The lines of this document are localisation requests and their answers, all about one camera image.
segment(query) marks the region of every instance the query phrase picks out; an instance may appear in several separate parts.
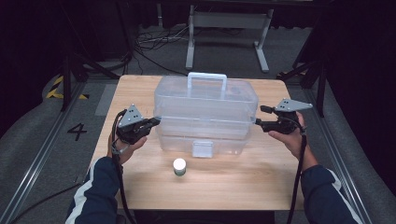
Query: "blue sleeve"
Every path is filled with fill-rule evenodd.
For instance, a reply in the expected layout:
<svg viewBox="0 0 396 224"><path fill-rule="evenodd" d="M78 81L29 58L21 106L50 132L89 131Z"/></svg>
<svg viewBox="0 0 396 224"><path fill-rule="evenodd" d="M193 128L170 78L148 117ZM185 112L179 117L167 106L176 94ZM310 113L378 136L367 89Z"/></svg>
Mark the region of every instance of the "blue sleeve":
<svg viewBox="0 0 396 224"><path fill-rule="evenodd" d="M95 161L84 185L76 192L65 223L115 223L120 188L116 167L109 157Z"/></svg>
<svg viewBox="0 0 396 224"><path fill-rule="evenodd" d="M321 165L305 170L301 177L305 215L310 223L361 223L341 194L341 182Z"/></svg>

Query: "transparent plastic container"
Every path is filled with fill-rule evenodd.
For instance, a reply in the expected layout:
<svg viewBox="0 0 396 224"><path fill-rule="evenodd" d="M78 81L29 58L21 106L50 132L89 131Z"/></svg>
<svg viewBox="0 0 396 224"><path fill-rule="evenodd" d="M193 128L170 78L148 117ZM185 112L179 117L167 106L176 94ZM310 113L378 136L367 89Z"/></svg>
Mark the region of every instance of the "transparent plastic container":
<svg viewBox="0 0 396 224"><path fill-rule="evenodd" d="M155 90L154 116L163 150L194 157L240 154L256 119L258 97L250 83L223 74L163 77Z"/></svg>

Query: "person's left hand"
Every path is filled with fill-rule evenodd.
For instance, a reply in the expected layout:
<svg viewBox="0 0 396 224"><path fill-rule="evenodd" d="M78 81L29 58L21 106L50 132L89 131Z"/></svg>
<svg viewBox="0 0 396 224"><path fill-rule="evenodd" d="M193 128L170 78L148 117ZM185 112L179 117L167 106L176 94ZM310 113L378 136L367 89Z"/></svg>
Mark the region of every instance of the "person's left hand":
<svg viewBox="0 0 396 224"><path fill-rule="evenodd" d="M128 144L123 143L119 139L116 142L116 149L117 150L121 150L121 149L123 149L125 147L128 147L120 154L120 164L124 164L125 162L127 162L132 157L132 155L134 154L134 151L139 149L139 148L141 148L143 145L145 145L147 140L148 140L147 137L144 136L144 137L140 138L133 145L128 146ZM110 158L113 156L113 154L111 153L111 144L112 144L112 141L111 141L111 134L110 134L110 136L108 137L108 151L107 151L107 156L110 157Z"/></svg>

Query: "wooden table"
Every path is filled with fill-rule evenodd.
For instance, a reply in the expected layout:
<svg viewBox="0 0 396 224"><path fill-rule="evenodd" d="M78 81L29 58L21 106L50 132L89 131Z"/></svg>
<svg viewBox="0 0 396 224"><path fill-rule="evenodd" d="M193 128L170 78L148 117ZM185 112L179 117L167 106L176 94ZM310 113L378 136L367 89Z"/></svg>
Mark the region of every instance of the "wooden table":
<svg viewBox="0 0 396 224"><path fill-rule="evenodd" d="M120 78L92 161L106 155L111 126L122 109L135 104L145 118L152 118L154 90L161 78L133 75ZM246 80L259 96L259 105L274 106L289 98L282 81ZM260 110L257 117L276 119ZM174 174L176 158L187 162L183 176ZM123 180L130 209L275 211L290 209L296 169L297 160L285 146L257 125L253 126L241 155L216 154L211 159L162 150L153 129L146 144L123 165ZM296 209L303 209L301 191Z"/></svg>

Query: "box latch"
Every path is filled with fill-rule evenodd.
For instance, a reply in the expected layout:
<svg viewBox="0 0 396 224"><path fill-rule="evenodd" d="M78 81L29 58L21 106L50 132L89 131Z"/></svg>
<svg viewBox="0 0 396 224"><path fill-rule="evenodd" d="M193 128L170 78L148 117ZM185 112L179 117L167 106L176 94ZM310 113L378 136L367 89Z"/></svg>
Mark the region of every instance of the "box latch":
<svg viewBox="0 0 396 224"><path fill-rule="evenodd" d="M192 142L192 156L200 158L213 157L213 142L195 140Z"/></svg>

